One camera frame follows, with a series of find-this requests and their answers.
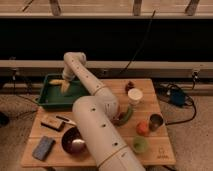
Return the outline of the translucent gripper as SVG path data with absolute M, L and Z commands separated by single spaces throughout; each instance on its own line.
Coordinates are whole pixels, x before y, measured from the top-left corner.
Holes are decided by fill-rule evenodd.
M 73 72 L 62 72 L 62 78 L 64 79 L 61 84 L 61 92 L 66 93 L 70 86 L 70 81 L 75 79 L 75 74 Z

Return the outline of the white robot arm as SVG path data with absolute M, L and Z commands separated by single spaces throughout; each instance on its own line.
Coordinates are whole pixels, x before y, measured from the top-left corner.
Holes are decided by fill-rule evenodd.
M 99 171 L 146 171 L 112 123 L 119 114 L 117 97 L 85 63 L 84 53 L 66 52 L 62 78 L 71 82 L 78 77 L 90 93 L 73 103 L 72 113 L 96 166 Z

